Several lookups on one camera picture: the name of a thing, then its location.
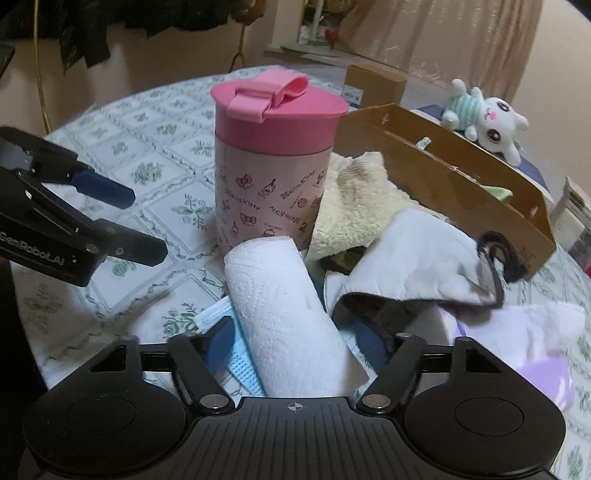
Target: pink lid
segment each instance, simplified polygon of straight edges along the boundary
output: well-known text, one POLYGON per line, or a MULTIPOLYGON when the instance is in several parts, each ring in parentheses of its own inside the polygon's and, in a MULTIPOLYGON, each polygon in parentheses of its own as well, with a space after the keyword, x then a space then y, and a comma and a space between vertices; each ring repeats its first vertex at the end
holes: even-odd
POLYGON ((267 70, 254 80, 215 86, 216 135, 242 150, 269 155, 307 155, 330 148, 342 98, 311 87, 305 76, 267 70))

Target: striped shirt on plush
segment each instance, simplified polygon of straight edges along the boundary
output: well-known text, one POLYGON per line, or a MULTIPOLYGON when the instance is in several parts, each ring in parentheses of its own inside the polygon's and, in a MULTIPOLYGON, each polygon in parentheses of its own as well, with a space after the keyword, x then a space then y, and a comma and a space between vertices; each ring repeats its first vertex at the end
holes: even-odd
POLYGON ((476 118, 480 112, 480 100, 471 97, 467 93, 450 99, 448 110, 454 112, 460 119, 458 130, 465 130, 470 125, 476 125, 476 118))

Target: screw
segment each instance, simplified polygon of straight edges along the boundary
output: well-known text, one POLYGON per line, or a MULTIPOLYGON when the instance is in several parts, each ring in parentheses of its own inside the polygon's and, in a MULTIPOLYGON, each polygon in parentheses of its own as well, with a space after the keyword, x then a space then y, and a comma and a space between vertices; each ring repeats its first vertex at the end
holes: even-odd
POLYGON ((86 244, 86 251, 96 255, 99 252, 99 248, 95 244, 86 244))
POLYGON ((380 393, 372 393, 363 397, 361 400, 366 407, 373 408, 374 410, 379 410, 380 408, 386 408, 390 405, 390 399, 386 395, 382 395, 380 393))
POLYGON ((217 410, 219 408, 224 408, 226 405, 230 403, 230 401, 224 395, 220 395, 218 393, 211 393, 209 395, 201 397, 199 403, 206 408, 217 410))

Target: beige curtain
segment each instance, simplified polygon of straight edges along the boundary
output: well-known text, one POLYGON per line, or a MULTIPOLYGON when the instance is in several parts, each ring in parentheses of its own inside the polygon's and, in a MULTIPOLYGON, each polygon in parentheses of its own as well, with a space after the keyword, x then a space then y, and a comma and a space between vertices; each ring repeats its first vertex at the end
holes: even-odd
POLYGON ((359 0, 339 40, 357 55, 432 83, 454 78, 513 100, 542 0, 359 0))

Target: yellow towel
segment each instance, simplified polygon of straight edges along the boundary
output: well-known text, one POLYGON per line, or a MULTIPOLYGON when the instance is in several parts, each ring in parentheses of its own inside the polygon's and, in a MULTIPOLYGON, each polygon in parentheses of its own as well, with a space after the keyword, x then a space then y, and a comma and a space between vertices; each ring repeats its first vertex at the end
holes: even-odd
POLYGON ((388 181, 380 152, 364 153, 358 158, 333 153, 306 260, 317 260, 361 245, 367 247, 392 215, 406 208, 446 219, 388 181))

